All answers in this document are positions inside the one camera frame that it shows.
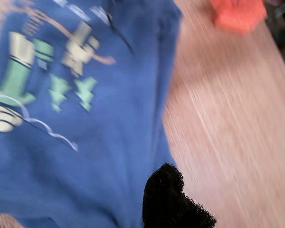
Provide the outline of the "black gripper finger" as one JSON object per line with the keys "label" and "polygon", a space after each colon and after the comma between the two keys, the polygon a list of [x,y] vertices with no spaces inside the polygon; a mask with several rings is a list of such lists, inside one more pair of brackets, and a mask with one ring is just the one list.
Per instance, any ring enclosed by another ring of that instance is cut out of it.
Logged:
{"label": "black gripper finger", "polygon": [[176,167],[163,164],[147,180],[142,203],[145,228],[213,228],[217,222],[184,192],[183,176]]}

